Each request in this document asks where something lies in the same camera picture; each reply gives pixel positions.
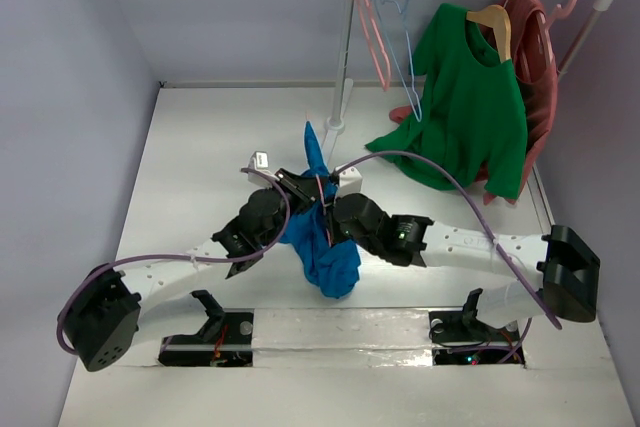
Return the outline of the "pink wire hanger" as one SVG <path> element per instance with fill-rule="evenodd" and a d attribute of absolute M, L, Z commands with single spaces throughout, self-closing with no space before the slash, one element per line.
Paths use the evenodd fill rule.
<path fill-rule="evenodd" d="M 310 117 L 310 111 L 309 110 L 305 110 L 305 117 L 306 117 L 306 122 L 310 123 L 311 121 L 311 117 Z M 322 187 L 322 183 L 320 180 L 320 177 L 318 174 L 315 174 L 315 178 L 316 178 L 316 183 L 318 186 L 318 190 L 319 190 L 319 197 L 320 197 L 320 203 L 321 203 L 321 208 L 322 208 L 322 212 L 323 212 L 323 219 L 325 221 L 325 232 L 326 232 L 326 237 L 327 237 L 327 242 L 329 247 L 332 247 L 332 239 L 331 239 L 331 233 L 329 228 L 327 227 L 327 211 L 326 211 L 326 204 L 325 204 L 325 197 L 324 197 L 324 190 Z"/>

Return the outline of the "blue t-shirt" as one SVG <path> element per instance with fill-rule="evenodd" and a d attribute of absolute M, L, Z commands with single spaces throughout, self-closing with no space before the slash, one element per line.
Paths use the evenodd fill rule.
<path fill-rule="evenodd" d="M 340 299 L 351 293 L 359 281 L 360 256 L 351 240 L 336 242 L 328 232 L 324 207 L 333 199 L 337 187 L 328 181 L 320 200 L 305 213 L 293 215 L 280 242 L 290 244 L 303 264 L 308 282 L 328 298 Z"/>

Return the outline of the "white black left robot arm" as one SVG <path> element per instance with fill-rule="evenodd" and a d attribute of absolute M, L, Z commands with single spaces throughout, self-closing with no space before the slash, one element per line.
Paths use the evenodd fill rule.
<path fill-rule="evenodd" d="M 202 307 L 186 322 L 190 334 L 161 341 L 165 366 L 244 365 L 251 359 L 251 336 L 241 325 L 247 311 L 231 313 L 209 292 L 219 268 L 228 278 L 248 271 L 277 245 L 295 217 L 332 196 L 328 174 L 302 176 L 284 169 L 265 174 L 267 185 L 254 191 L 220 231 L 186 254 L 147 254 L 94 268 L 58 316 L 62 347 L 89 372 L 119 361 L 135 344 L 141 318 L 152 309 L 189 296 Z"/>

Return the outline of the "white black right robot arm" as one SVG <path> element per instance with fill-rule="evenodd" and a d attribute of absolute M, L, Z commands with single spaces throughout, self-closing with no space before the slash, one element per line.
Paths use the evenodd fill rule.
<path fill-rule="evenodd" d="M 395 266 L 455 267 L 511 278 L 499 288 L 470 292 L 460 315 L 462 331 L 482 339 L 495 328 L 549 315 L 576 323 L 596 318 L 600 259 L 571 228 L 541 235 L 495 235 L 417 215 L 389 215 L 353 193 L 328 209 L 335 242 L 353 241 Z"/>

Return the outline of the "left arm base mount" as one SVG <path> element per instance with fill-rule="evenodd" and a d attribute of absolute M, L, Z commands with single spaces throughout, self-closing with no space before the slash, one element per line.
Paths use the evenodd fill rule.
<path fill-rule="evenodd" d="M 164 367 L 251 367 L 254 311 L 225 310 L 207 290 L 192 291 L 191 296 L 207 319 L 194 334 L 165 337 L 158 362 Z"/>

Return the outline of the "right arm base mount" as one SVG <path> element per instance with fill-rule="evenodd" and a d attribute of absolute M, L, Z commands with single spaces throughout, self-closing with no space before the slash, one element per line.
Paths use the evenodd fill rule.
<path fill-rule="evenodd" d="M 473 290 L 458 310 L 429 312 L 429 339 L 435 366 L 526 364 L 517 326 L 497 329 L 477 319 L 483 290 Z"/>

